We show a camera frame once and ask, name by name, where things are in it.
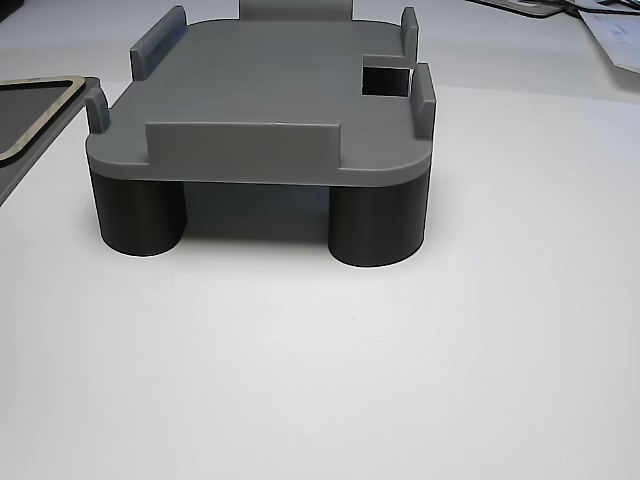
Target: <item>gray plastic platform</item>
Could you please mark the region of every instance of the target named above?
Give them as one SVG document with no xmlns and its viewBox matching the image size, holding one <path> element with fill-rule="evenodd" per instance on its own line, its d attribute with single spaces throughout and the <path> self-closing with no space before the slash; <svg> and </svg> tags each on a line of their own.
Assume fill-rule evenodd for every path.
<svg viewBox="0 0 640 480">
<path fill-rule="evenodd" d="M 132 49 L 136 81 L 110 127 L 89 137 L 91 168 L 117 179 L 341 186 L 422 175 L 435 96 L 427 65 L 416 67 L 413 9 L 398 26 L 351 21 L 344 0 L 324 2 L 333 8 L 318 17 L 332 21 L 316 21 L 305 2 L 271 3 L 241 1 L 239 21 L 189 27 L 175 7 Z M 377 67 L 416 67 L 410 98 L 363 95 L 363 72 Z"/>
<path fill-rule="evenodd" d="M 172 248 L 183 182 L 331 187 L 329 248 L 358 266 L 422 244 L 436 99 L 399 25 L 352 20 L 352 0 L 240 0 L 240 18 L 187 25 L 173 8 L 130 51 L 111 109 L 86 96 L 87 157 L 103 239 Z"/>
</svg>

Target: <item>paper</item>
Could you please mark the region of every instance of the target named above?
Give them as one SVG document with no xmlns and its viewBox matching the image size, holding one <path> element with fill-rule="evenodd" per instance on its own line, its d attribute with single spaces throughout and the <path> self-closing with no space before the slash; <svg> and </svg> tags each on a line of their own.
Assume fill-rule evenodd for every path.
<svg viewBox="0 0 640 480">
<path fill-rule="evenodd" d="M 613 3 L 611 5 L 603 5 L 600 3 L 603 0 L 572 0 L 572 3 L 579 7 L 583 8 L 591 8 L 594 10 L 609 10 L 611 12 L 633 12 L 634 9 L 631 7 L 626 7 L 621 3 Z"/>
<path fill-rule="evenodd" d="M 640 16 L 581 15 L 616 67 L 640 73 Z"/>
</svg>

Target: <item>white table surface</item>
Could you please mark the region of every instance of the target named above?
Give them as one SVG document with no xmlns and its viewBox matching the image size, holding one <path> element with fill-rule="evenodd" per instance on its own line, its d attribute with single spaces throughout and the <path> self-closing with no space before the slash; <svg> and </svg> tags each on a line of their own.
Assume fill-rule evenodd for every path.
<svg viewBox="0 0 640 480">
<path fill-rule="evenodd" d="M 97 75 L 113 102 L 169 5 L 127 3 L 28 2 L 2 76 Z M 0 478 L 640 477 L 640 76 L 568 17 L 418 3 L 439 111 L 401 264 L 338 263 L 326 191 L 281 187 L 191 187 L 174 250 L 119 255 L 84 114 L 60 135 L 0 208 Z"/>
</svg>

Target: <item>cylindrical leg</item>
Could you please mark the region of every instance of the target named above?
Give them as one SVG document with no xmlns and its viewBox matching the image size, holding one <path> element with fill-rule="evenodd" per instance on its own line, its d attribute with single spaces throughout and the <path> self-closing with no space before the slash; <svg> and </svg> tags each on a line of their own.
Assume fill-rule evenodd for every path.
<svg viewBox="0 0 640 480">
<path fill-rule="evenodd" d="M 102 238 L 114 250 L 147 257 L 171 250 L 182 238 L 182 182 L 115 180 L 93 171 L 91 182 Z"/>
<path fill-rule="evenodd" d="M 391 187 L 331 187 L 332 255 L 357 267 L 390 265 L 413 255 L 424 240 L 430 173 Z"/>
</svg>

